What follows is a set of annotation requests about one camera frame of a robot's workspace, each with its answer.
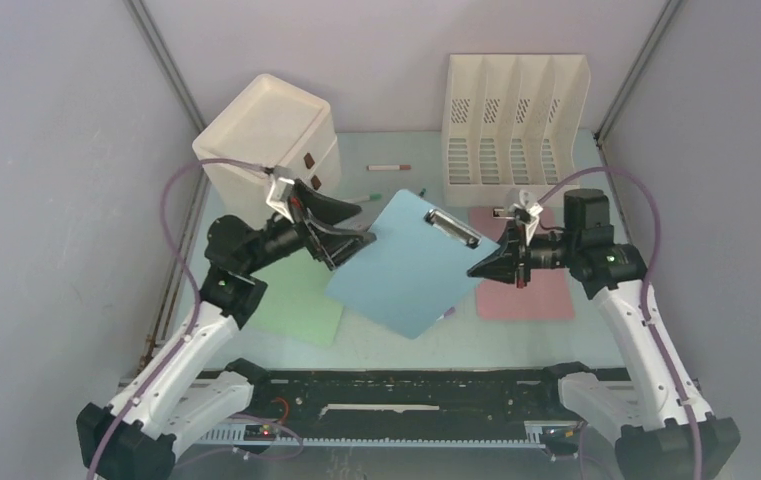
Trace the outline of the pink clipboard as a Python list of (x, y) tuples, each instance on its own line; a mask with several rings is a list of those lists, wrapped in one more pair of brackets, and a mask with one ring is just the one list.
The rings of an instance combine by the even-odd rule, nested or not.
[(477, 315), (505, 322), (569, 321), (575, 309), (565, 270), (534, 270), (524, 288), (483, 280), (475, 289)]

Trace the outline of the blue clipboard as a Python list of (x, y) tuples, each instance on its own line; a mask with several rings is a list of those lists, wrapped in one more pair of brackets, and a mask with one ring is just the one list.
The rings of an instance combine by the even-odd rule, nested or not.
[(374, 242), (337, 268), (325, 294), (408, 339), (430, 329), (481, 280), (468, 270), (497, 243), (408, 190), (369, 228)]

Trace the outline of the green clipboard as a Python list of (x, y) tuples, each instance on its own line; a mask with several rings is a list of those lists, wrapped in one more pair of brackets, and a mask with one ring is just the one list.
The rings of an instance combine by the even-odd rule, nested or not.
[(334, 343), (343, 305), (325, 295), (332, 272), (324, 263), (301, 250), (254, 277), (267, 289), (250, 327), (320, 347)]

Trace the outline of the cream three-drawer cabinet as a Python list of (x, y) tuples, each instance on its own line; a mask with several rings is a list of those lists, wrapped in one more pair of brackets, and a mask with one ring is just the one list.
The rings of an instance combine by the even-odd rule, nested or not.
[[(284, 167), (328, 195), (342, 178), (338, 137), (326, 100), (269, 74), (257, 76), (192, 143), (200, 160), (227, 158)], [(225, 164), (205, 172), (225, 212), (254, 229), (273, 214), (264, 174)]]

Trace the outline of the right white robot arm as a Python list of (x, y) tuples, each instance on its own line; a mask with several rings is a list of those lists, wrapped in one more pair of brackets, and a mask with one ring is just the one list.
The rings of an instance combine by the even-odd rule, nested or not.
[(570, 411), (607, 439), (626, 479), (715, 479), (741, 441), (718, 417), (667, 333), (639, 250), (617, 243), (609, 199), (599, 189), (563, 196), (563, 223), (548, 228), (542, 206), (520, 191), (491, 216), (503, 221), (496, 249), (469, 276), (516, 288), (535, 270), (565, 269), (606, 321), (638, 399), (630, 404), (578, 362), (552, 367), (537, 392), (541, 411)]

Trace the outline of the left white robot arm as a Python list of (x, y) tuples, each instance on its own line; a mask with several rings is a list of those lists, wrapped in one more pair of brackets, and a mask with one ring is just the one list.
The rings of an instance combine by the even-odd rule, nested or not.
[(209, 269), (192, 281), (191, 310), (152, 361), (105, 406), (87, 404), (76, 429), (87, 478), (167, 479), (178, 459), (228, 417), (260, 416), (271, 388), (248, 374), (225, 370), (206, 388), (194, 382), (207, 362), (237, 338), (268, 285), (256, 273), (306, 252), (334, 271), (374, 242), (365, 229), (343, 227), (358, 204), (321, 194), (300, 180), (276, 187), (259, 228), (225, 214), (207, 231)]

